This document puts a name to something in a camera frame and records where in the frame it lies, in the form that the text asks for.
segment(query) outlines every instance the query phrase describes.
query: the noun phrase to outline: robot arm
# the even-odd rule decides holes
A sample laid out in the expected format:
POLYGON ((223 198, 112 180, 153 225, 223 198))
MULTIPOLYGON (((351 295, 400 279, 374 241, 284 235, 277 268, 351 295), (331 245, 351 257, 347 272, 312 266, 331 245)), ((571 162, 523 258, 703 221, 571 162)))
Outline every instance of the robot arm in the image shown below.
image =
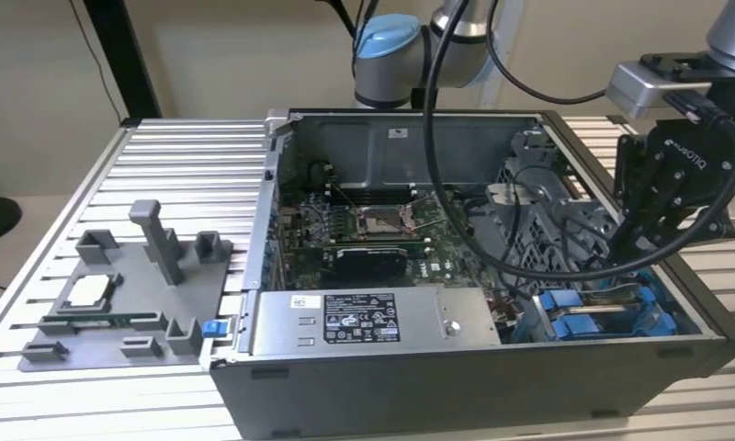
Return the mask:
MULTIPOLYGON (((390 15, 370 20, 361 38, 357 31, 357 101, 365 107, 400 107, 412 88, 427 89, 423 121, 434 186, 440 184, 432 179, 438 168, 434 93, 439 86, 466 85, 478 75, 490 32, 488 20, 480 17, 487 17, 486 7, 495 5, 496 0, 446 0, 428 28, 415 17, 390 15)), ((610 81, 607 97, 622 110, 636 118, 659 119, 647 137, 620 139, 615 195, 624 219, 610 244, 612 267, 588 275, 523 275, 470 243, 467 233, 456 228, 490 265, 526 278, 607 277, 658 261, 690 243, 735 239, 735 0, 714 24, 709 43, 709 52, 649 54, 638 62, 619 64, 610 81), (697 219, 686 229, 693 216, 697 219)))
MULTIPOLYGON (((458 22, 442 68, 442 87, 472 83, 488 63, 488 3, 471 1, 458 22)), ((353 95, 363 107, 402 107, 410 102, 412 89, 424 86, 432 53, 456 4, 444 0, 428 25, 415 16, 390 14, 372 18, 364 32, 357 32, 353 95)))
MULTIPOLYGON (((653 53, 620 63, 610 80, 607 98, 622 111, 658 119, 647 136, 619 140, 614 192, 626 219, 612 238, 618 261, 641 253, 641 237, 661 245, 681 234, 679 226, 713 204, 735 168, 730 139, 693 111, 710 107, 735 122, 735 0, 707 41, 709 51, 653 53)), ((719 239, 735 239, 735 198, 697 242, 719 239)))

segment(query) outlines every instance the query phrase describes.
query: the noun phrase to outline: motherboard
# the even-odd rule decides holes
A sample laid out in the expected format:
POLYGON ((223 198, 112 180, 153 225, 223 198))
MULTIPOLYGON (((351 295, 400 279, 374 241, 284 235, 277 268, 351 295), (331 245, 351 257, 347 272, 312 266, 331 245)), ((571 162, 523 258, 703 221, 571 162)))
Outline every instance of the motherboard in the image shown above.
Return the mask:
MULTIPOLYGON (((446 195, 458 209, 463 202, 446 195)), ((451 230, 436 195, 328 185, 281 209, 289 289, 496 287, 451 230)))

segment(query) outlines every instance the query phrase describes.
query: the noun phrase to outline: blue clip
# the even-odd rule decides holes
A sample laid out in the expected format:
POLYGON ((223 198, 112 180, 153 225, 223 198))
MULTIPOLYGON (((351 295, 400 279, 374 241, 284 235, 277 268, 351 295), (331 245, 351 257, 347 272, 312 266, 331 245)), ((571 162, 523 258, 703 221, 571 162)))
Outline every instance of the blue clip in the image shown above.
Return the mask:
POLYGON ((201 336, 204 338, 220 338, 229 334, 229 324, 219 320, 209 320, 201 328, 201 336))
POLYGON ((583 299, 574 289, 552 289, 548 291, 559 308, 583 306, 583 299))

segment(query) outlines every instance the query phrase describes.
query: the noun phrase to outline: aluminum slotted surface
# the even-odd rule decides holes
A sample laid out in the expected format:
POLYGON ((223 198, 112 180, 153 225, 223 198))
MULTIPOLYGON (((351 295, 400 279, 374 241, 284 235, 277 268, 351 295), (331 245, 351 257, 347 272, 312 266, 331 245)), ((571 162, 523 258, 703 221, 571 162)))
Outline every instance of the aluminum slotted surface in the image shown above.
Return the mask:
MULTIPOLYGON (((607 118, 566 121, 612 173, 615 141, 631 128, 607 118)), ((164 224, 181 238, 213 229, 235 242, 220 313, 237 311, 263 141, 263 123, 239 120, 151 120, 115 138, 113 152, 89 176, 93 187, 74 197, 69 221, 56 226, 60 233, 38 247, 37 265, 25 277, 20 273, 1 300, 8 307, 0 320, 0 439, 239 439, 199 367, 24 374, 16 370, 16 351, 32 339, 36 330, 26 325, 48 312, 76 265, 81 232, 111 228, 124 241, 141 239, 128 222, 135 198, 160 199, 164 224)), ((735 315, 735 242, 689 248, 683 259, 735 315)), ((713 377, 679 381, 628 419, 371 439, 735 439, 735 360, 713 377)))

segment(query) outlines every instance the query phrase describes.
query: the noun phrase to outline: power supply label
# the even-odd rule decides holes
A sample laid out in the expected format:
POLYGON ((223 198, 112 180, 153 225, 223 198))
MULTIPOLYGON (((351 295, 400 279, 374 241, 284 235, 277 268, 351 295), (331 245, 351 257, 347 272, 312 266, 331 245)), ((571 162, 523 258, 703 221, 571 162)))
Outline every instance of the power supply label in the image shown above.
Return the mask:
POLYGON ((400 341, 395 294, 323 296, 323 339, 329 344, 400 341))

